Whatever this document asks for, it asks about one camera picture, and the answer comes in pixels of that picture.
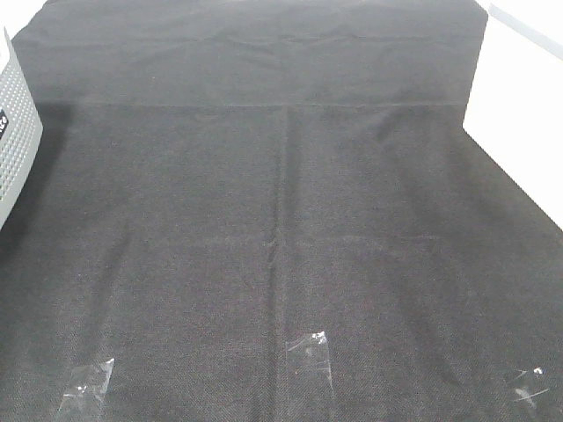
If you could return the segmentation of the right clear tape strip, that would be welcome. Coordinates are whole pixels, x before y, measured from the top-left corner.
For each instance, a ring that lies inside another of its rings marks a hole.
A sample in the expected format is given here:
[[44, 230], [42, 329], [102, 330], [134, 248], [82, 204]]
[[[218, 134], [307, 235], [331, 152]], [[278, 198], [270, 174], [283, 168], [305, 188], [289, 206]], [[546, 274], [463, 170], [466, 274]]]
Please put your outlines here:
[[511, 400], [528, 410], [537, 410], [540, 401], [551, 390], [542, 367], [510, 369], [504, 374]]

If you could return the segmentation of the left clear tape strip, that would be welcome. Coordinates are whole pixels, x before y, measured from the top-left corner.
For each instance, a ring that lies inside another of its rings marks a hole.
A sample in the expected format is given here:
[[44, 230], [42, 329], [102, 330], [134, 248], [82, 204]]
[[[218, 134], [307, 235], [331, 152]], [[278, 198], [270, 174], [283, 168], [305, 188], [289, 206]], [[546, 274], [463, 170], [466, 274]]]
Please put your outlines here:
[[99, 421], [114, 367], [114, 358], [75, 367], [55, 414], [59, 422]]

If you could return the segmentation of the clear tape strip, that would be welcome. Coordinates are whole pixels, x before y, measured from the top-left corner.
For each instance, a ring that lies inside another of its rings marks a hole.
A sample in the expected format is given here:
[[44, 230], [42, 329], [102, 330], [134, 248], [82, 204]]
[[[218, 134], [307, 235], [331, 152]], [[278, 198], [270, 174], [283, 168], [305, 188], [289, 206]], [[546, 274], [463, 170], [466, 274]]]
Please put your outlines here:
[[305, 333], [285, 344], [290, 398], [333, 396], [333, 374], [325, 331]]
[[114, 358], [75, 367], [55, 414], [59, 422], [99, 421], [114, 367]]
[[537, 410], [540, 401], [551, 390], [542, 367], [510, 369], [504, 374], [511, 400], [528, 410]]

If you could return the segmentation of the grey perforated basket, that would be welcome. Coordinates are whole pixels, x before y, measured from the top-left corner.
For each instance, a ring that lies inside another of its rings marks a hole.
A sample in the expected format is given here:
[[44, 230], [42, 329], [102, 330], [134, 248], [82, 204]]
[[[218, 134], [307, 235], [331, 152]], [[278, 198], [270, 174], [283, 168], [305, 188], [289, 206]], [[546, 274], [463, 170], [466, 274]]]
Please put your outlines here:
[[43, 125], [9, 34], [1, 29], [1, 222], [33, 166]]

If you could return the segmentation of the white slotted storage bin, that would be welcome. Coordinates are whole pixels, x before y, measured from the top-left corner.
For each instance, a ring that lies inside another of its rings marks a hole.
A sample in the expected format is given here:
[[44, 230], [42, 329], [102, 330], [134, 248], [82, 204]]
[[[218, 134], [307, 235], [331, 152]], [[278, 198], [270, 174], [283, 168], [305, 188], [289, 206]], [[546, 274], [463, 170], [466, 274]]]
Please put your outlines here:
[[484, 1], [465, 132], [562, 224], [562, 3]]

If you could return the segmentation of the black table cloth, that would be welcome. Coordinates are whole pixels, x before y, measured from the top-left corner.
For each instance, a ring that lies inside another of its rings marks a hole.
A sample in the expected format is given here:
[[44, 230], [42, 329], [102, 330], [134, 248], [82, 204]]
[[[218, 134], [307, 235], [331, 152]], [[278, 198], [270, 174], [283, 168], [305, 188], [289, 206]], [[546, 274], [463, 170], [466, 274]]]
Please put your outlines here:
[[[562, 235], [462, 128], [473, 1], [50, 1], [1, 231], [1, 418], [559, 421]], [[325, 331], [333, 396], [290, 398]], [[542, 367], [535, 411], [504, 374]]]

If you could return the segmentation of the middle clear tape strip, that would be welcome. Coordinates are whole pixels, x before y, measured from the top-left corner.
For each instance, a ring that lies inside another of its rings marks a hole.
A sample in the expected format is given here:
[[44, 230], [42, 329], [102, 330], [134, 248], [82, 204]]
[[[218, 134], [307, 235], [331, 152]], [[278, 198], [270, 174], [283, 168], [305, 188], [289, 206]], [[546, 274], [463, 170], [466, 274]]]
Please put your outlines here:
[[290, 398], [333, 396], [333, 374], [325, 331], [305, 333], [285, 344]]

